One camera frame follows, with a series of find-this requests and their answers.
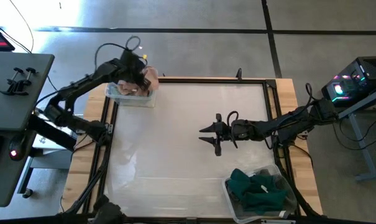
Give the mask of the peach towel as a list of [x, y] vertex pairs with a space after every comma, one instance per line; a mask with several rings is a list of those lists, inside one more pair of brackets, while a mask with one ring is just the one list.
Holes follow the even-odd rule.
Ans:
[[148, 96], [151, 91], [158, 90], [158, 71], [156, 68], [151, 66], [146, 66], [142, 73], [144, 78], [150, 82], [148, 89], [141, 89], [136, 83], [128, 83], [125, 81], [119, 81], [116, 85], [117, 90], [122, 95], [132, 95], [132, 96]]

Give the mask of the black computer rgb lights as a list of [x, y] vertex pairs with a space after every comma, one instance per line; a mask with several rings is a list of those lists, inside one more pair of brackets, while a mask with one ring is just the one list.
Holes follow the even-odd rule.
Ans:
[[335, 107], [350, 107], [376, 91], [376, 56], [357, 57], [322, 87]]

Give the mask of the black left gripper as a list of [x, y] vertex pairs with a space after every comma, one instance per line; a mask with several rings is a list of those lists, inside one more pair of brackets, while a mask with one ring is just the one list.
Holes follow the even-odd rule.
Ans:
[[122, 80], [126, 82], [136, 82], [136, 85], [142, 90], [147, 91], [151, 86], [151, 81], [144, 77], [142, 71], [145, 68], [144, 59], [131, 50], [124, 50], [121, 57], [121, 63], [125, 66]]

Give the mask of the dark gray towel beige label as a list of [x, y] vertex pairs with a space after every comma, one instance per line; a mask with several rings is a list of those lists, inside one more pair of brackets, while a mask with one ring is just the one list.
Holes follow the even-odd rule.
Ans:
[[261, 216], [286, 218], [297, 209], [298, 202], [291, 185], [277, 166], [263, 167], [256, 174], [263, 179], [259, 208]]

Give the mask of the gray desk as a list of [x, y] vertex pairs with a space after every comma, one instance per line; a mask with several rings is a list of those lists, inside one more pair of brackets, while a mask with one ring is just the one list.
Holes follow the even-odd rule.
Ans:
[[[0, 207], [10, 204], [24, 169], [35, 136], [25, 128], [54, 60], [52, 54], [0, 52], [0, 91], [9, 88], [7, 81], [15, 75], [15, 68], [36, 70], [36, 74], [30, 77], [32, 84], [25, 87], [28, 95], [9, 96], [0, 92]], [[13, 161], [9, 155], [9, 142], [18, 134], [27, 135], [24, 139], [27, 149], [23, 159]]]

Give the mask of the gray metal stand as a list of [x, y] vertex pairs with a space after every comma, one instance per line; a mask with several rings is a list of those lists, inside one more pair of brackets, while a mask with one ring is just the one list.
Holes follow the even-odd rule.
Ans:
[[349, 148], [351, 151], [360, 151], [364, 157], [365, 164], [367, 165], [368, 172], [363, 174], [356, 175], [356, 181], [365, 181], [370, 179], [376, 179], [376, 166], [370, 155], [369, 147], [376, 144], [376, 140], [372, 142], [366, 142], [367, 137], [370, 134], [370, 131], [376, 125], [376, 120], [373, 121], [370, 126], [363, 132], [359, 128], [356, 115], [376, 115], [376, 90], [370, 95], [366, 96], [364, 99], [359, 100], [357, 103], [354, 103], [352, 106], [344, 109], [339, 113], [340, 119], [347, 118], [349, 124], [351, 125], [354, 137], [350, 141], [356, 142], [358, 148]]

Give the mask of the clear plastic bin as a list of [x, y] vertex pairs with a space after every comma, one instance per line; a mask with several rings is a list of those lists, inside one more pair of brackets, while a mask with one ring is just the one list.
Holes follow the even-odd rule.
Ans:
[[[243, 173], [247, 174], [248, 176], [252, 176], [254, 174], [257, 174], [258, 171], [262, 168], [263, 167], [261, 167], [259, 169], [254, 169], [254, 170], [246, 170], [246, 171], [242, 170], [242, 171], [243, 171]], [[244, 212], [240, 203], [236, 202], [233, 199], [232, 195], [227, 190], [226, 181], [230, 179], [230, 176], [226, 177], [221, 182], [221, 185], [222, 185], [222, 188], [223, 188], [226, 200], [227, 200], [228, 207], [231, 211], [232, 218], [234, 219], [234, 221], [237, 224], [246, 224], [246, 223], [249, 223], [249, 222], [252, 222], [252, 221], [255, 221], [255, 220], [258, 220], [258, 219], [262, 219], [262, 218], [280, 218], [280, 217], [261, 216], [261, 215], [258, 215], [255, 212]]]
[[156, 91], [151, 91], [148, 96], [132, 96], [132, 95], [121, 95], [118, 98], [110, 98], [115, 101], [119, 106], [135, 106], [135, 107], [146, 107], [153, 108], [155, 106], [155, 101], [157, 97]]

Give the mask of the dark teal towel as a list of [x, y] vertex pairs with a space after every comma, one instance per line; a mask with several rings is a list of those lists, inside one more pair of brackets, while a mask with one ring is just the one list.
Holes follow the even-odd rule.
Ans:
[[244, 212], [276, 212], [283, 208], [288, 190], [279, 189], [272, 175], [254, 174], [248, 176], [240, 169], [234, 169], [226, 181], [227, 190], [240, 203]]

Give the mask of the black table frame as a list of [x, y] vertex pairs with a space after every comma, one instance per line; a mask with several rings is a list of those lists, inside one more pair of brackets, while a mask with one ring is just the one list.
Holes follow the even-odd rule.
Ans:
[[221, 144], [221, 156], [199, 130], [229, 113], [266, 121], [271, 109], [259, 81], [175, 80], [161, 83], [153, 108], [119, 106], [104, 193], [128, 217], [229, 218], [221, 185], [234, 169], [275, 162], [263, 141]]

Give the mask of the black mouse red light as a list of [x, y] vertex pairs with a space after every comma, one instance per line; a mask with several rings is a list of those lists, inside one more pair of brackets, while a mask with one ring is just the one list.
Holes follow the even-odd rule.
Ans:
[[13, 161], [20, 161], [26, 154], [25, 134], [16, 134], [9, 142], [9, 156]]

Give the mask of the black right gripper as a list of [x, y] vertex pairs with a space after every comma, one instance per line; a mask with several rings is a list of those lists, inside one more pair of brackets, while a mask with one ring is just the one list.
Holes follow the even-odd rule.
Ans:
[[216, 122], [206, 128], [200, 129], [199, 132], [216, 133], [216, 138], [199, 137], [200, 140], [214, 146], [216, 156], [221, 156], [221, 143], [223, 141], [231, 141], [237, 149], [237, 141], [249, 140], [248, 127], [244, 124], [244, 120], [239, 120], [238, 113], [229, 113], [226, 123], [222, 121], [222, 115], [216, 113]]

